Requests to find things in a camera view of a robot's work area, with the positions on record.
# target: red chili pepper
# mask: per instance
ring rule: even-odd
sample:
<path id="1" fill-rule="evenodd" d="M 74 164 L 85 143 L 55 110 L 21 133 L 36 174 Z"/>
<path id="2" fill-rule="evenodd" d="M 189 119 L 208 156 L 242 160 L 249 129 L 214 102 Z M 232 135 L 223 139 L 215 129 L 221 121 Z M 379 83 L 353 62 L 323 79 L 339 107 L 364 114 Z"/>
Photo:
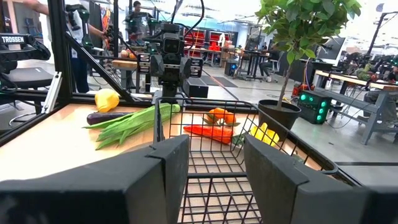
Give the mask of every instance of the red chili pepper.
<path id="1" fill-rule="evenodd" d="M 220 141 L 224 144 L 231 142 L 232 130 L 219 126 L 204 126 L 200 124 L 184 126 L 184 130 Z"/>

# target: shopping basket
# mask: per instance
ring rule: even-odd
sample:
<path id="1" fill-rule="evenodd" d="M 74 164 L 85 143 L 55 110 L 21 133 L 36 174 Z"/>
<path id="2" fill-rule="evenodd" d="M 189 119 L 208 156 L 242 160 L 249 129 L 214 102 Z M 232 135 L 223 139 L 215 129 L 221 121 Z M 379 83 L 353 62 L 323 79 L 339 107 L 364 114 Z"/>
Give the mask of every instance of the shopping basket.
<path id="1" fill-rule="evenodd" d="M 162 100 L 179 101 L 184 105 L 178 113 L 170 110 L 172 119 L 164 123 L 161 122 L 159 109 Z M 213 123 L 217 120 L 215 111 L 210 113 L 214 108 L 220 108 L 217 111 L 222 111 L 217 114 L 220 119 L 216 124 Z M 265 142 L 294 156 L 312 169 L 326 175 L 337 172 L 338 169 L 332 161 L 323 157 L 288 129 L 283 127 L 283 136 L 270 136 L 269 133 L 272 132 L 261 129 L 258 124 L 259 113 L 268 116 L 257 106 L 245 101 L 157 99 L 154 141 L 160 142 L 181 134 L 190 135 L 188 179 L 178 223 L 262 223 L 256 199 L 246 178 L 243 158 L 243 137 L 246 134 L 258 136 L 253 130 L 262 131 L 260 140 L 267 139 Z M 236 118 L 236 122 L 226 124 L 226 116 L 231 114 Z M 282 126 L 272 118 L 270 120 Z M 211 132 L 214 134 L 212 136 L 184 131 L 184 126 L 193 124 L 210 128 L 216 126 L 222 130 L 231 129 L 234 137 L 221 143 L 223 138 L 228 137 L 215 134 L 215 131 Z"/>

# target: ficus tree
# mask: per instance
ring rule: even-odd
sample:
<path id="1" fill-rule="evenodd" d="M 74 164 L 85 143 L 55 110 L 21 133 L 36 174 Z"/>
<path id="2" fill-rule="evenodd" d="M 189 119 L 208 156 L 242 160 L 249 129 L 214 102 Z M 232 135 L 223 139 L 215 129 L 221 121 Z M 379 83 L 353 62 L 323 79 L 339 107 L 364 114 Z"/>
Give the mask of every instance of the ficus tree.
<path id="1" fill-rule="evenodd" d="M 289 68 L 284 73 L 277 110 L 282 109 L 287 82 L 292 74 L 292 64 L 305 54 L 315 58 L 314 45 L 324 44 L 328 38 L 340 33 L 348 22 L 361 15 L 357 0 L 261 0 L 256 12 L 259 22 L 267 24 L 266 34 L 274 33 L 279 50 L 287 53 Z"/>

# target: black plant pot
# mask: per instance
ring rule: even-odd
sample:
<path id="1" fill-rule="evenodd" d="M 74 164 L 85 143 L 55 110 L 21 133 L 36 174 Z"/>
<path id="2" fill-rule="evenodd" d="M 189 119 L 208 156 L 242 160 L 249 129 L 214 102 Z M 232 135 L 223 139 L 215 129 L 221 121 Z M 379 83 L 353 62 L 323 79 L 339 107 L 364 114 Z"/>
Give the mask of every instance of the black plant pot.
<path id="1" fill-rule="evenodd" d="M 279 140 L 283 141 L 287 137 L 288 130 L 292 129 L 293 124 L 299 117 L 301 109 L 290 103 L 282 102 L 283 110 L 277 110 L 276 100 L 260 100 L 259 109 L 268 116 L 259 113 L 259 125 L 261 126 L 264 122 L 268 124 L 268 128 L 275 131 L 279 135 Z"/>

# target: floor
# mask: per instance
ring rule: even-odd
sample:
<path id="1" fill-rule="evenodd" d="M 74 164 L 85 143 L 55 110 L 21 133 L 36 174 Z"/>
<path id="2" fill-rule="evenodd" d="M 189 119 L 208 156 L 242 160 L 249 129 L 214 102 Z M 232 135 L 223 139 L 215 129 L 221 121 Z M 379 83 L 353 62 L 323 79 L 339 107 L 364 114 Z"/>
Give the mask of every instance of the floor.
<path id="1" fill-rule="evenodd" d="M 42 67 L 49 73 L 54 73 L 53 65 L 47 62 L 30 60 L 19 63 L 18 67 Z M 203 75 L 227 78 L 223 75 L 223 68 L 205 65 L 203 69 L 205 71 Z M 266 83 L 259 80 L 228 80 L 238 87 L 209 86 L 208 97 L 222 100 L 239 99 L 257 103 L 263 99 L 277 99 L 282 88 L 282 82 Z M 100 84 L 105 84 L 105 81 L 100 77 L 95 79 L 89 77 L 88 81 L 94 90 L 97 90 Z M 290 96 L 293 85 L 294 82 L 290 80 L 286 96 Z M 338 91 L 339 86 L 334 86 L 333 90 Z M 24 103 L 18 103 L 18 107 L 20 110 L 16 110 L 11 105 L 2 105 L 0 107 L 0 128 L 6 128 L 10 118 L 34 110 L 32 106 Z M 356 112 L 356 109 L 350 109 L 351 114 Z M 339 164 L 341 169 L 364 185 L 398 186 L 398 179 L 396 178 L 396 173 L 398 172 L 398 147 L 392 143 L 394 134 L 373 134 L 369 144 L 364 146 L 360 144 L 364 126 L 340 116 L 334 120 L 329 119 L 328 122 L 329 124 L 313 125 L 299 118 L 294 124 L 292 131 L 317 151 Z"/>

